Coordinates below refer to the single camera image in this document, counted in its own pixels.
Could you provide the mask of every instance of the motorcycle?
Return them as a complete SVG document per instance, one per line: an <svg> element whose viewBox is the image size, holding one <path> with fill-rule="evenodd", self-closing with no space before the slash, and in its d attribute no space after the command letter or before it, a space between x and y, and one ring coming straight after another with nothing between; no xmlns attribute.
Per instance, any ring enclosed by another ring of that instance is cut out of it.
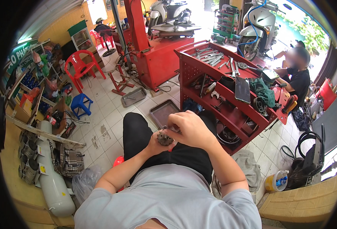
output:
<svg viewBox="0 0 337 229"><path fill-rule="evenodd" d="M264 55L267 56L266 52L269 51L272 45L276 43L276 36L280 28L280 25L278 25L275 22L275 15L270 11L275 12L277 11L282 12L282 11L278 9L278 6L276 4L270 1L266 1L266 4L263 7L254 9L257 6L263 5L263 3L264 0L252 0L252 2L245 3L245 4L253 4L253 6L244 16L243 21L244 28L239 33L241 39L238 42L239 43L238 49L240 49L241 52L237 50L237 54L241 55L242 53L244 57L249 61L255 59L256 54L258 52L264 53ZM292 7L290 7L287 4L283 4L283 6L285 6L289 10L292 9ZM258 33L258 39L255 43L243 44L255 41L256 33Z"/></svg>
<svg viewBox="0 0 337 229"><path fill-rule="evenodd" d="M171 0L158 0L152 3L149 10L151 11L148 23L148 35L151 35L151 28L155 25L164 24L169 21L179 20L179 22L190 22L191 11L187 8L186 2L173 3Z"/></svg>

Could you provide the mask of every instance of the window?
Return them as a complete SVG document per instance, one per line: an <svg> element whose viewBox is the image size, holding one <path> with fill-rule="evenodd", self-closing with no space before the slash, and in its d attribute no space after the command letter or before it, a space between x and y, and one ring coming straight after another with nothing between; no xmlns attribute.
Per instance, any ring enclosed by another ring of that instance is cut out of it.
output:
<svg viewBox="0 0 337 229"><path fill-rule="evenodd" d="M92 23L95 25L96 20L99 18L107 19L104 0L88 0L87 6L90 12Z"/></svg>

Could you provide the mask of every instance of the blue plastic stool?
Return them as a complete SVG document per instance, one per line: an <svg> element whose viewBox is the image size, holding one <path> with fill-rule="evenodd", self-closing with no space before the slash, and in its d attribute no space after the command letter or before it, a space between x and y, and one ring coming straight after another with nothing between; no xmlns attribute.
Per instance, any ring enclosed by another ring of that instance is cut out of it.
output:
<svg viewBox="0 0 337 229"><path fill-rule="evenodd" d="M87 103L88 101L90 101L88 108L85 106L85 103ZM91 111L90 111L90 106L91 103L93 103L93 101L87 97L85 94L81 93L77 96L75 96L72 100L72 104L71 104L71 109L72 112L75 114L75 116L78 118L78 120L80 119L81 116L88 114L89 116L91 115ZM81 115L78 115L79 109L84 110L84 113Z"/></svg>

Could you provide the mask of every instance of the plaid bag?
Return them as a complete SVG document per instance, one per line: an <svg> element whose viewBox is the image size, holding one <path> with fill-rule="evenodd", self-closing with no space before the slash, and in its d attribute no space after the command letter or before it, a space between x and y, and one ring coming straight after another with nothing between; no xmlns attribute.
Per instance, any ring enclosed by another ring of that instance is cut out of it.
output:
<svg viewBox="0 0 337 229"><path fill-rule="evenodd" d="M62 176L73 177L85 168L83 156L81 152L61 145L60 150L54 149L52 153L54 170Z"/></svg>

